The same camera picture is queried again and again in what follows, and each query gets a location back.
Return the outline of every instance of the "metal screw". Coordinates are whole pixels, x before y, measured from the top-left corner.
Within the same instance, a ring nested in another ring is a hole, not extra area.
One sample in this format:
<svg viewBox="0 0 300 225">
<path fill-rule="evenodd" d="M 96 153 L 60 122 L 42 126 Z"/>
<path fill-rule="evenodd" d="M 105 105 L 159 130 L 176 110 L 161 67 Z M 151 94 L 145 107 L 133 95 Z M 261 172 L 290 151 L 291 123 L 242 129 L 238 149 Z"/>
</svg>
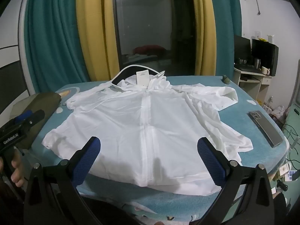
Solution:
<svg viewBox="0 0 300 225">
<path fill-rule="evenodd" d="M 265 165 L 264 164 L 258 164 L 258 167 L 260 168 L 260 169 L 265 169 Z"/>
<path fill-rule="evenodd" d="M 229 163 L 233 167 L 236 167 L 238 165 L 238 163 L 235 160 L 231 160 Z"/>
<path fill-rule="evenodd" d="M 33 168 L 34 169 L 38 169 L 40 167 L 40 164 L 39 163 L 35 163 L 34 165 L 33 165 Z"/>
<path fill-rule="evenodd" d="M 69 163 L 69 160 L 67 160 L 67 159 L 64 159 L 64 160 L 62 160 L 62 161 L 60 161 L 60 165 L 62 165 L 62 166 L 65 166 L 65 165 L 67 165 Z"/>
</svg>

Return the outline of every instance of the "human hand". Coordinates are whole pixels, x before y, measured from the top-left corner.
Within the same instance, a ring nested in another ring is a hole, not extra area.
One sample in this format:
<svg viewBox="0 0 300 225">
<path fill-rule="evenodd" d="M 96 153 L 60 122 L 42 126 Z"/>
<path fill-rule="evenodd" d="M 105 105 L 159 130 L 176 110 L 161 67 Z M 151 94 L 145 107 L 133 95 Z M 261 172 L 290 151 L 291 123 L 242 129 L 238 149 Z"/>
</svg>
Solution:
<svg viewBox="0 0 300 225">
<path fill-rule="evenodd" d="M 15 155 L 13 160 L 11 161 L 11 165 L 15 168 L 12 176 L 10 177 L 11 180 L 16 184 L 17 187 L 22 187 L 24 184 L 24 177 L 23 177 L 23 166 L 21 162 L 21 157 L 18 150 L 15 150 Z M 3 160 L 0 157 L 0 172 L 3 170 Z"/>
</svg>

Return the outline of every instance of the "blue blanket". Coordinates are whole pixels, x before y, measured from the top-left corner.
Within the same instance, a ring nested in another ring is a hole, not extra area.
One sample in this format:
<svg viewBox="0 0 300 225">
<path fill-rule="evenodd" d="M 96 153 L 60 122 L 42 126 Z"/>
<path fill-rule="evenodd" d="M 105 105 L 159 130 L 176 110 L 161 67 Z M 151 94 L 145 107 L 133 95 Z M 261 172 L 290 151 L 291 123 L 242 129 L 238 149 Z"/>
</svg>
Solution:
<svg viewBox="0 0 300 225">
<path fill-rule="evenodd" d="M 193 85 L 201 83 L 205 86 L 227 86 L 218 76 L 177 76 L 167 78 L 172 85 Z M 89 82 L 66 85 L 58 92 L 65 92 L 65 97 L 61 101 L 61 113 L 54 113 L 47 121 L 38 137 L 34 141 L 28 159 L 33 162 L 40 162 L 43 166 L 56 165 L 61 160 L 51 150 L 46 149 L 42 144 L 45 135 L 57 128 L 72 113 L 65 101 L 80 90 L 86 91 L 101 82 Z M 285 141 L 275 148 L 271 148 L 263 134 L 248 116 L 249 111 L 262 111 L 278 132 L 284 138 L 283 133 L 267 113 L 259 106 L 249 103 L 253 100 L 247 93 L 234 83 L 230 83 L 238 95 L 238 103 L 219 112 L 221 120 L 250 138 L 254 149 L 249 152 L 240 153 L 242 164 L 248 167 L 255 167 L 259 163 L 266 166 L 266 170 L 274 172 L 283 162 L 287 155 L 287 145 Z M 77 187 L 81 194 L 94 199 L 104 200 L 112 203 L 127 212 L 138 216 L 145 215 L 159 221 L 194 221 L 201 218 L 206 210 L 211 206 L 218 193 L 210 196 L 190 196 L 162 192 L 147 187 L 139 187 L 133 184 L 120 183 L 106 180 L 88 174 L 83 185 Z M 241 187 L 237 197 L 242 195 L 244 187 Z"/>
</svg>

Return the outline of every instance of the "white jacket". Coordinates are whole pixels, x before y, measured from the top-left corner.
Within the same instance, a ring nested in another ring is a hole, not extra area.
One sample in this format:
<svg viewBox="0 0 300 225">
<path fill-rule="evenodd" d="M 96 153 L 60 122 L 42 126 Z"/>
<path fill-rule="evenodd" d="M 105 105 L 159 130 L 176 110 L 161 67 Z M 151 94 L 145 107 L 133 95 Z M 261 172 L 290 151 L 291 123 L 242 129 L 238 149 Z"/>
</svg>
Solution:
<svg viewBox="0 0 300 225">
<path fill-rule="evenodd" d="M 50 131 L 43 145 L 70 159 L 92 137 L 101 151 L 90 173 L 105 179 L 149 186 L 177 194 L 209 195 L 213 183 L 197 152 L 207 137 L 228 160 L 253 149 L 250 139 L 221 122 L 218 111 L 238 102 L 230 87 L 172 86 L 164 72 L 150 75 L 149 86 L 136 75 L 75 94 L 74 112 Z"/>
</svg>

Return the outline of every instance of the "window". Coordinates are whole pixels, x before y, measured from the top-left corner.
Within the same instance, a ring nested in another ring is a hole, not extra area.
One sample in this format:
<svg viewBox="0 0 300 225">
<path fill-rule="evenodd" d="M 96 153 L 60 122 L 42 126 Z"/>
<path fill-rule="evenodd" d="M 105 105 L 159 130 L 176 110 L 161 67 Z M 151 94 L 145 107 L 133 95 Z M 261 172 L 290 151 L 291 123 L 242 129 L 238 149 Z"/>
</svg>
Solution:
<svg viewBox="0 0 300 225">
<path fill-rule="evenodd" d="M 115 0 L 120 69 L 132 64 L 166 76 L 194 75 L 193 0 Z"/>
</svg>

